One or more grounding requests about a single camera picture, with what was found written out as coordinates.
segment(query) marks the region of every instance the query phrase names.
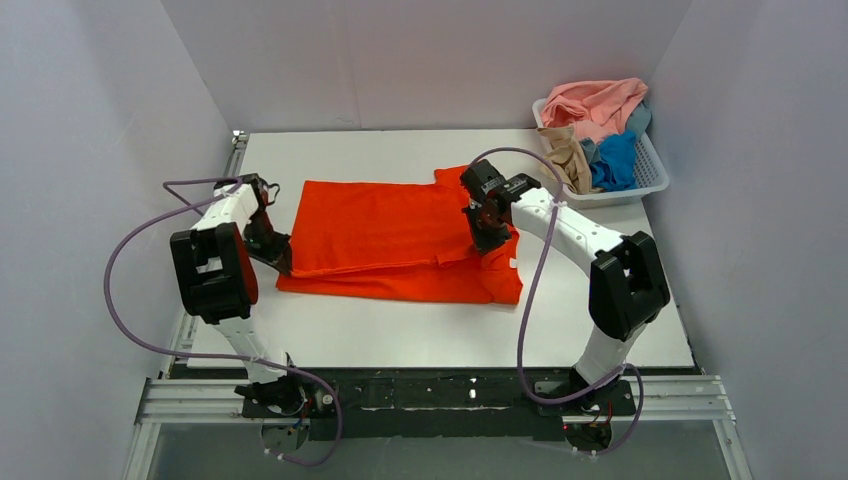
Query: orange-red garment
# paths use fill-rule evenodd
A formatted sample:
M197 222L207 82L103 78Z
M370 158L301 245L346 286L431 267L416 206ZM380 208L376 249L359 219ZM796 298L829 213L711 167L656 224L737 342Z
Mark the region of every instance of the orange-red garment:
M462 209L465 167L431 185L307 181L292 230L283 291L420 302L505 303L521 294L518 232L480 256Z

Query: white plastic basket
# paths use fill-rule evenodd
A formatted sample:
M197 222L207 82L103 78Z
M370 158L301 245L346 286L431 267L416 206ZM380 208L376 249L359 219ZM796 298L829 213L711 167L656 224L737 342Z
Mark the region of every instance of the white plastic basket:
M545 126L542 124L541 113L547 100L541 98L533 102L533 116L536 117L536 125L539 127ZM551 143L541 135L539 135L539 139L545 153L549 153L552 150ZM647 134L642 135L642 138L636 142L636 165L633 168L633 176L636 177L636 184L639 187L631 190L578 195L566 188L563 193L566 195L569 207L596 208L636 202L649 193L665 190L668 187L668 175L665 173L660 157L654 150L654 145Z

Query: pink towel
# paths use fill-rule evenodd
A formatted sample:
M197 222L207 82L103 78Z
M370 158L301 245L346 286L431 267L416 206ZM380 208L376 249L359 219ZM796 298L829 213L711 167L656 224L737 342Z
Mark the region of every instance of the pink towel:
M579 138L589 137L601 143L613 133L624 133L627 119L646 93L648 86L638 78L560 85L548 96L542 123L546 127L576 123L575 134Z

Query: gray wall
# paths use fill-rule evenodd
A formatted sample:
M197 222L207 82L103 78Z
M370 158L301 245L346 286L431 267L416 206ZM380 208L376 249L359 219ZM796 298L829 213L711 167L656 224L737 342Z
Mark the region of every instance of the gray wall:
M844 0L695 0L653 75L649 213L757 478L846 478Z
M231 128L525 127L553 85L648 77L691 0L163 0Z
M103 268L176 205L163 180L222 172L228 131L158 0L5 1L0 45L0 476L119 478L161 359L112 325ZM160 344L179 302L167 239L190 221L116 270L118 308Z

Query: white table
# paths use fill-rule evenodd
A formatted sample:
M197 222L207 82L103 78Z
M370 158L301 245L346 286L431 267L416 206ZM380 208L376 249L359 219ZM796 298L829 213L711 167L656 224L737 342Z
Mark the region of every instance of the white table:
M281 185L268 209L277 231L290 232L304 180L432 183L433 170L467 164L480 152L516 146L541 153L533 130L451 130L253 134L241 173ZM537 162L516 153L489 157L507 178L527 172L549 188ZM641 203L585 210L606 227L650 233ZM514 367L518 326L542 241L523 234L518 270L525 283L517 307L429 304L280 292L276 272L256 263L258 332L298 366L360 368ZM525 364L571 366L592 329L589 281L551 251L539 284L525 346ZM198 322L193 352L233 353L213 328ZM646 329L628 360L637 366L692 367L694 361L672 303ZM240 362L191 359L191 368L241 367Z

